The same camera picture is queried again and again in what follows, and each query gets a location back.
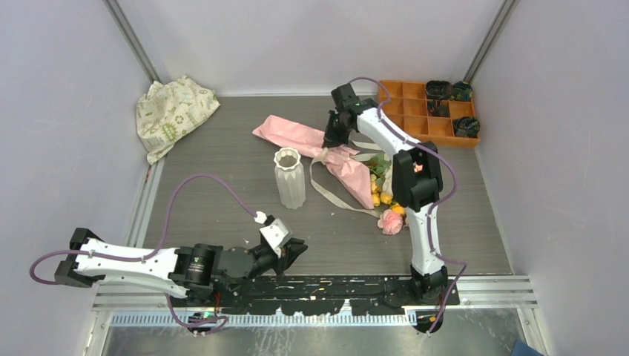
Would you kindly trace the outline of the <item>cream printed ribbon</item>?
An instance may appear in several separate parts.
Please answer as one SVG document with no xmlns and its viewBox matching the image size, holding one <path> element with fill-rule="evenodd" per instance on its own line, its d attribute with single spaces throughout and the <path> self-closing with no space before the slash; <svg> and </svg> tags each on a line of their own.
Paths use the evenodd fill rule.
<svg viewBox="0 0 629 356">
<path fill-rule="evenodd" d="M 348 211 L 367 214 L 379 218 L 380 213 L 375 210 L 371 193 L 370 172 L 365 162 L 376 157 L 377 154 L 360 154 L 358 151 L 341 145 L 337 148 L 321 148 L 317 155 L 312 158 L 309 166 L 310 183 L 313 189 L 326 198 L 330 203 Z M 345 189 L 363 206 L 354 208 L 349 203 L 343 201 L 337 195 L 319 184 L 312 173 L 312 168 L 316 163 L 325 166 L 332 173 Z"/>
</svg>

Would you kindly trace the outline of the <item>pink flower bouquet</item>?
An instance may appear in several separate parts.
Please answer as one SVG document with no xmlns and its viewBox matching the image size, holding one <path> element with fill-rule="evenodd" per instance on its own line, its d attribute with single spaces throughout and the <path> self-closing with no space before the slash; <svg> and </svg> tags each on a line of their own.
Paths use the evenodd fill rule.
<svg viewBox="0 0 629 356">
<path fill-rule="evenodd" d="M 252 134 L 280 148 L 293 148 L 301 156 L 312 158 L 322 148 L 324 132 L 279 116 L 268 116 Z M 392 195 L 392 162 L 376 145 L 358 142 L 359 148 L 372 149 L 376 157 L 365 162 L 370 172 L 372 201 L 380 213 L 377 226 L 385 235 L 399 233 L 406 223 L 404 209 Z"/>
</svg>

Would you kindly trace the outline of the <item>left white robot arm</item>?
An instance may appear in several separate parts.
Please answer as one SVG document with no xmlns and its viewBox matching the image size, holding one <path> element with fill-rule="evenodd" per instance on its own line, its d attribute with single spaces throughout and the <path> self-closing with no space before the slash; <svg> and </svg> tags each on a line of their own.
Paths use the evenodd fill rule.
<svg viewBox="0 0 629 356">
<path fill-rule="evenodd" d="M 77 228 L 54 281 L 79 288 L 94 283 L 139 286 L 207 306 L 219 291 L 236 291 L 267 271 L 282 274 L 307 248 L 304 240 L 274 225 L 260 229 L 260 244 L 253 248 L 198 243 L 159 251 L 113 245 Z"/>
</svg>

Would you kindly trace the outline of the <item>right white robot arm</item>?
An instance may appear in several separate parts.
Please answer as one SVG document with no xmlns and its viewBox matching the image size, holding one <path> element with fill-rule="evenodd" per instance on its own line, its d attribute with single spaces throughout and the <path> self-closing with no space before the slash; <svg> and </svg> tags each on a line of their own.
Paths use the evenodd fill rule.
<svg viewBox="0 0 629 356">
<path fill-rule="evenodd" d="M 436 147 L 405 133 L 374 99 L 360 99 L 349 83 L 335 88 L 331 95 L 335 108 L 329 113 L 323 147 L 347 144 L 350 133 L 356 131 L 391 159 L 393 198 L 405 209 L 412 241 L 409 287 L 417 302 L 428 305 L 439 297 L 448 280 L 435 218 L 444 187 Z"/>
</svg>

